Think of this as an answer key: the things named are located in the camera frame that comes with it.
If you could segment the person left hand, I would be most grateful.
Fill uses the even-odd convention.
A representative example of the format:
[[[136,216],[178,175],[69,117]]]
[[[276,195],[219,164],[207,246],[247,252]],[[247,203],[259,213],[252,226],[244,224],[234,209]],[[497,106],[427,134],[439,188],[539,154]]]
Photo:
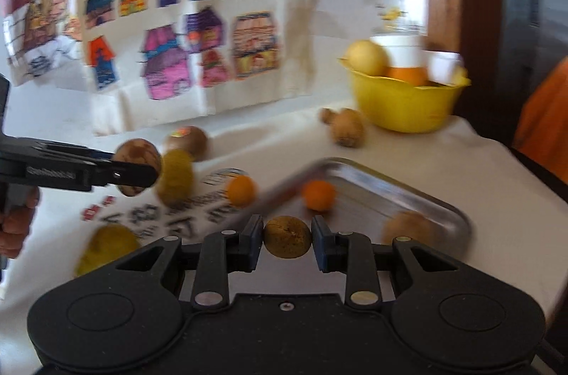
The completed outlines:
[[[12,208],[8,215],[1,216],[0,251],[2,256],[8,259],[15,259],[19,256],[30,234],[39,200],[39,188],[32,187],[23,206]]]

